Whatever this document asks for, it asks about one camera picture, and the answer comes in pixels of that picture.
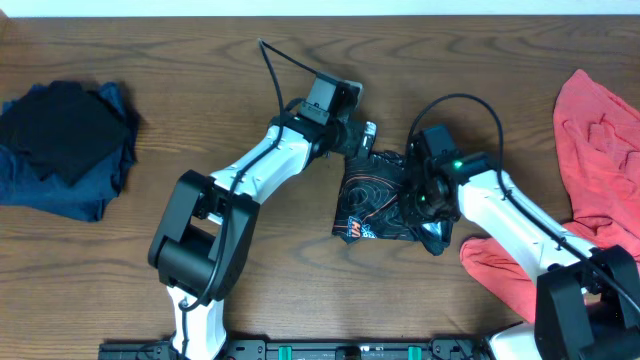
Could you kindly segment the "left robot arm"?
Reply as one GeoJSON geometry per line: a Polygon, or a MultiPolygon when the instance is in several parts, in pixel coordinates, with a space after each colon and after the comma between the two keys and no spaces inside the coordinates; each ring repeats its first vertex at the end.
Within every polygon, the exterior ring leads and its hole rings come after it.
{"type": "Polygon", "coordinates": [[[289,178],[329,152],[368,157],[372,122],[353,119],[363,86],[327,73],[274,116],[265,137],[233,164],[177,181],[148,262],[167,287],[179,359],[215,359],[227,341],[224,300],[246,264],[261,205],[289,178]]]}

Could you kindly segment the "black printed cycling jersey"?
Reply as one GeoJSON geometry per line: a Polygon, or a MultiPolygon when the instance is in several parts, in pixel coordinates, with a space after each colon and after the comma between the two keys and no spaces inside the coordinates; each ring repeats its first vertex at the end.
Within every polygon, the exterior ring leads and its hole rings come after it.
{"type": "Polygon", "coordinates": [[[348,244],[360,239],[418,242],[434,256],[451,243],[450,222],[408,226],[399,206],[404,156],[373,152],[369,158],[347,158],[331,233],[348,244]]]}

